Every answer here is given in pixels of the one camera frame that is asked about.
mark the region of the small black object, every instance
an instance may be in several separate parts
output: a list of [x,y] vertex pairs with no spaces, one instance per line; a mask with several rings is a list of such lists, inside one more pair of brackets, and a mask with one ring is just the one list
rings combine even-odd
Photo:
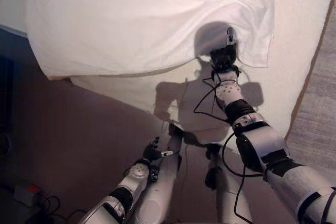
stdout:
[[234,121],[243,115],[254,112],[255,110],[252,108],[252,106],[243,99],[236,100],[225,107],[225,114],[227,115],[227,119],[231,125]]
[[254,172],[262,173],[258,155],[247,137],[240,135],[237,137],[236,143],[244,165]]
[[161,152],[156,150],[157,143],[159,142],[159,137],[157,136],[154,141],[152,141],[145,150],[143,151],[142,157],[147,159],[149,162],[161,158]]
[[208,170],[204,183],[207,187],[209,187],[211,190],[216,190],[216,177],[217,177],[218,167],[213,167]]
[[159,178],[160,168],[156,165],[151,165],[148,180],[151,182],[156,182]]
[[236,49],[234,45],[228,45],[224,48],[211,51],[210,56],[214,64],[214,71],[225,73],[234,68],[233,63],[236,60]]
[[211,153],[218,154],[220,150],[220,145],[218,144],[209,144],[206,148],[205,156],[208,160],[211,160]]
[[113,192],[111,192],[109,196],[112,196],[120,201],[124,207],[125,214],[127,214],[127,212],[131,209],[133,204],[133,196],[127,188],[118,187]]

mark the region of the white fabric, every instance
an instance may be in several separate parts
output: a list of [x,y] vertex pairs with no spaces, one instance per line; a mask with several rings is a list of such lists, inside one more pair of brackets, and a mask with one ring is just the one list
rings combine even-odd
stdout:
[[[282,135],[289,129],[291,114],[318,45],[329,3],[330,0],[275,0],[275,36],[269,49],[268,68],[241,66],[244,72],[239,77],[240,83],[259,82],[262,91],[261,99],[260,92],[247,87],[247,99],[259,105],[259,112]],[[192,113],[208,90],[196,77],[200,68],[200,63],[193,60],[167,73],[146,77],[91,76],[71,80],[76,85],[154,113],[162,119],[169,117],[196,133],[200,141],[219,141],[227,134],[225,124]],[[209,73],[207,66],[201,70],[202,77]],[[167,104],[171,104],[168,111],[165,109]],[[209,99],[203,108],[210,111],[211,105]]]
[[148,73],[222,47],[222,29],[213,29],[211,39],[196,46],[194,40],[203,25],[223,22],[236,31],[240,60],[266,67],[273,2],[27,0],[28,38],[49,78]]

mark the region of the black cable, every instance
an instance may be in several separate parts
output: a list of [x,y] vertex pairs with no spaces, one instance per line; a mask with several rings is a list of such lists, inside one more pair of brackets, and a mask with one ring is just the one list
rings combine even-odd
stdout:
[[224,151],[225,151],[225,148],[226,148],[227,143],[229,142],[229,140],[230,140],[234,135],[235,135],[235,133],[232,133],[232,134],[227,138],[227,140],[225,141],[225,143],[224,143],[224,145],[223,145],[223,149],[222,149],[222,161],[223,161],[224,166],[225,166],[231,173],[233,173],[234,175],[236,175],[236,176],[238,176],[238,177],[246,177],[246,178],[262,177],[262,174],[261,174],[261,173],[258,173],[258,174],[250,174],[250,175],[239,174],[239,173],[235,172],[234,170],[232,170],[232,169],[227,165],[227,163],[225,162]]
[[235,205],[233,207],[233,211],[234,211],[235,215],[237,217],[239,217],[240,219],[246,221],[249,224],[253,224],[252,221],[246,219],[244,216],[241,216],[239,213],[237,213],[237,204],[238,204],[239,194],[240,194],[240,192],[241,192],[241,190],[243,188],[245,177],[246,177],[245,176],[245,171],[246,171],[246,166],[244,165],[244,168],[243,168],[243,177],[242,177],[242,181],[240,183],[240,187],[239,187],[238,192],[237,192],[237,196],[236,196],[236,200],[235,200]]
[[47,199],[49,200],[49,203],[50,203],[50,199],[55,199],[57,201],[57,207],[53,211],[48,213],[48,214],[51,215],[51,214],[55,213],[60,208],[61,203],[60,203],[60,200],[57,196],[50,196],[50,197],[47,197]]
[[219,117],[217,117],[217,116],[211,115],[211,114],[206,113],[206,112],[203,112],[203,111],[196,111],[196,110],[198,109],[198,107],[201,105],[201,103],[204,101],[204,99],[207,98],[207,96],[208,96],[211,92],[213,92],[214,90],[216,90],[216,88],[218,88],[219,85],[220,85],[220,83],[219,83],[218,85],[216,85],[215,87],[213,87],[209,92],[207,92],[207,94],[206,94],[205,96],[203,96],[203,98],[199,101],[199,103],[198,103],[198,104],[196,105],[196,107],[194,108],[194,113],[195,113],[195,114],[208,115],[208,116],[210,116],[210,117],[212,117],[212,118],[215,118],[215,119],[218,119],[218,120],[220,120],[220,121],[223,121],[223,122],[228,123],[228,120],[227,120],[227,119],[222,119],[222,118],[219,118]]
[[330,205],[331,205],[332,200],[334,199],[335,195],[336,195],[336,190],[334,190],[328,198],[326,206],[323,210],[323,214],[322,214],[322,218],[321,218],[321,224],[327,224],[328,223],[328,222],[326,222],[326,220],[327,220],[327,216],[328,216],[328,213],[329,213]]
[[69,224],[69,220],[70,220],[70,218],[71,218],[73,215],[75,215],[76,213],[78,213],[78,212],[82,212],[82,213],[84,213],[84,214],[87,214],[87,213],[88,213],[87,211],[85,211],[85,210],[83,210],[83,209],[77,209],[77,210],[71,212],[71,213],[68,215],[68,217],[67,217],[67,219],[66,219],[66,224]]

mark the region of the electrical cable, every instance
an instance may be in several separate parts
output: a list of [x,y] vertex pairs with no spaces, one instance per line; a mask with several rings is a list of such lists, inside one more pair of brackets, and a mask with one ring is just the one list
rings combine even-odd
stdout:
[[49,215],[52,215],[53,213],[55,213],[60,208],[61,203],[60,203],[60,200],[57,196],[50,196],[50,197],[47,197],[47,199],[49,200],[49,202],[50,202],[50,199],[55,199],[57,201],[57,207],[53,211],[48,213]]
[[232,169],[227,165],[227,163],[225,162],[224,151],[225,151],[225,148],[226,148],[227,143],[229,142],[229,140],[230,140],[234,135],[235,135],[235,133],[232,133],[232,134],[227,138],[227,140],[225,141],[225,143],[224,143],[224,145],[223,145],[223,148],[222,148],[222,161],[223,161],[224,166],[225,166],[231,173],[233,173],[234,175],[236,175],[236,176],[238,176],[238,177],[246,177],[246,178],[262,177],[262,174],[261,174],[261,173],[257,173],[257,174],[249,174],[249,175],[239,174],[239,173],[235,172],[234,170],[232,170]]
[[245,176],[245,171],[246,171],[246,166],[244,165],[244,168],[243,168],[243,177],[242,177],[242,181],[240,183],[240,187],[239,187],[237,195],[236,195],[236,200],[235,200],[235,205],[233,207],[233,211],[234,211],[235,215],[237,217],[239,217],[240,219],[246,221],[249,224],[253,224],[252,221],[246,219],[244,216],[241,216],[239,213],[237,213],[237,205],[238,205],[239,194],[240,194],[241,190],[243,189],[243,185],[244,185],[244,181],[245,181],[245,177],[246,177]]

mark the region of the black band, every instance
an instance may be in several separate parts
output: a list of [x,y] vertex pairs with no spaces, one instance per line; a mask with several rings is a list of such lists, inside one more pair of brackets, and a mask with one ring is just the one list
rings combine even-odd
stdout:
[[240,99],[230,103],[225,107],[225,114],[230,124],[233,124],[238,118],[243,115],[254,113],[255,110],[247,103],[247,101]]
[[115,210],[108,203],[103,204],[103,208],[119,223],[122,224],[125,216],[118,216]]
[[326,203],[326,206],[324,207],[322,218],[321,218],[321,224],[327,224],[328,223],[328,222],[326,222],[326,219],[327,219],[327,216],[328,216],[330,205],[331,205],[332,200],[335,197],[335,195],[336,195],[336,190],[334,189],[334,191],[329,196],[329,199]]
[[311,194],[307,199],[302,202],[299,211],[298,211],[298,221],[302,223],[303,215],[305,214],[307,208],[312,204],[316,199],[320,198],[321,195],[316,191],[315,193]]
[[123,205],[124,210],[125,210],[125,215],[127,212],[131,209],[131,206],[133,204],[133,197],[126,188],[124,187],[119,187],[113,192],[109,194],[109,196],[112,196],[116,198],[120,203]]

